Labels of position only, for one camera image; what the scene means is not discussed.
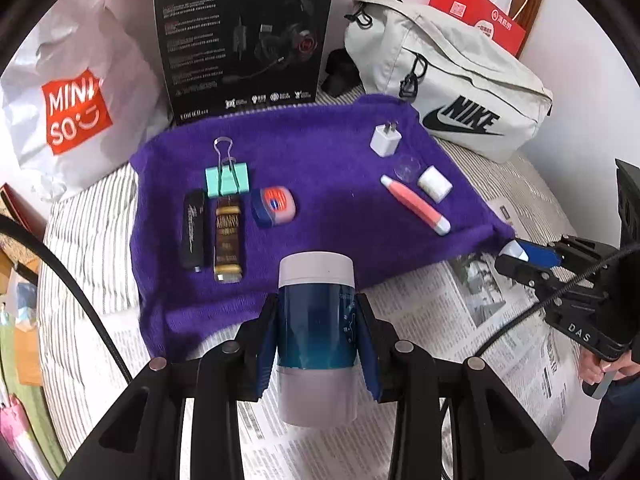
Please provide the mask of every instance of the metal bolt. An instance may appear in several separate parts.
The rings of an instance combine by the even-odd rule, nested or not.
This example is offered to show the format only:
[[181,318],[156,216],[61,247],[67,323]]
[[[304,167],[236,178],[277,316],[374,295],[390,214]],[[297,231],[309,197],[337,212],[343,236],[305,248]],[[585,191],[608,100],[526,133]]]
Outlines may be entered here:
[[484,370],[484,361],[479,357],[470,357],[466,362],[466,365],[476,372]]
[[164,357],[154,357],[149,361],[149,368],[158,372],[166,366],[166,359]]
[[414,344],[411,341],[401,339],[395,344],[396,350],[401,354],[410,354],[414,351]]
[[225,341],[222,343],[222,351],[225,354],[235,354],[240,349],[238,341]]

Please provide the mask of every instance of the purple cloth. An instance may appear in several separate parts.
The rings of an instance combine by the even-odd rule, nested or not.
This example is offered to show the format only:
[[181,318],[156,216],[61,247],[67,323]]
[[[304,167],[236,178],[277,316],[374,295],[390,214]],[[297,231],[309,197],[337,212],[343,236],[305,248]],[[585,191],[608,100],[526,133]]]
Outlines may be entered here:
[[[402,141],[395,156],[380,158],[369,142],[375,126],[386,121],[398,123]],[[218,163],[213,141],[219,136],[234,140],[232,155],[247,163],[252,189],[288,187],[298,208],[291,223],[264,230],[243,195],[244,278],[232,285],[216,283],[211,267],[183,270],[178,257],[184,196],[206,188],[205,168]],[[445,237],[380,184],[382,174],[395,177],[403,153],[416,156],[423,169],[433,164],[453,184],[436,206],[451,223]],[[362,289],[461,254],[499,250],[513,237],[427,134],[416,111],[388,96],[206,119],[161,134],[130,163],[140,178],[131,257],[140,332],[152,356],[183,359],[206,336],[255,317],[265,295],[277,290],[278,264],[288,254],[346,254]],[[213,218],[214,207],[209,209]]]

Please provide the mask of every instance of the black box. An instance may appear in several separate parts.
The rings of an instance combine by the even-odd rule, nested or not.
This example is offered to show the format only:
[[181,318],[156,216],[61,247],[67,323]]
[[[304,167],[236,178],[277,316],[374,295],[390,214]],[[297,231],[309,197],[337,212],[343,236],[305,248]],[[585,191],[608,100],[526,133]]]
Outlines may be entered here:
[[154,0],[178,124],[312,102],[331,0]]

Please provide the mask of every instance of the headset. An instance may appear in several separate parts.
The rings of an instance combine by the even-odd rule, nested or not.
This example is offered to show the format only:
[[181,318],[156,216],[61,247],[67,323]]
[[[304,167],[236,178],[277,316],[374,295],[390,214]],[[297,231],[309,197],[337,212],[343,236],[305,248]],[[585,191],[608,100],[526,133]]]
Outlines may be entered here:
[[[262,68],[249,75],[223,76],[222,82],[236,83],[252,79],[269,70],[283,70],[292,64],[307,62],[318,48],[313,23],[314,6],[310,0],[277,0],[267,6],[260,20],[254,56]],[[241,56],[246,48],[246,27],[242,19],[234,29],[234,50]]]

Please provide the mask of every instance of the newspaper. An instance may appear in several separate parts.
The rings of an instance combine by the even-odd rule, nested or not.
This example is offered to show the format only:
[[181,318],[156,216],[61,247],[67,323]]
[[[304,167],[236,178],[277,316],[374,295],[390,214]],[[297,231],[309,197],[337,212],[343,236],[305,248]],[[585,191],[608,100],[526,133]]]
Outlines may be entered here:
[[[490,203],[500,218],[504,212],[519,237],[522,223],[508,200]],[[401,338],[422,346],[433,356],[462,362],[501,325],[531,306],[532,290],[495,272],[494,258],[471,254],[409,272],[365,291],[374,313],[389,320]],[[148,360],[135,311],[129,317],[105,316],[107,330],[133,373]],[[192,357],[227,339],[237,326],[207,339]],[[84,330],[82,338],[95,333]],[[82,381],[87,389],[92,423],[96,424],[124,388],[117,368],[99,340],[79,338]],[[86,348],[97,348],[85,352]],[[566,414],[566,402],[578,388],[574,346],[551,330],[539,313],[501,338],[485,359],[552,441]],[[101,363],[100,369],[95,363]],[[111,367],[109,371],[103,366]],[[358,416],[353,424],[329,430],[296,428],[278,416],[275,371],[258,403],[238,403],[238,424],[244,476],[247,479],[383,480],[387,478],[396,420],[394,403],[374,402],[360,380]],[[193,400],[184,417],[180,477],[190,477]],[[450,465],[450,429],[443,430],[444,462]]]

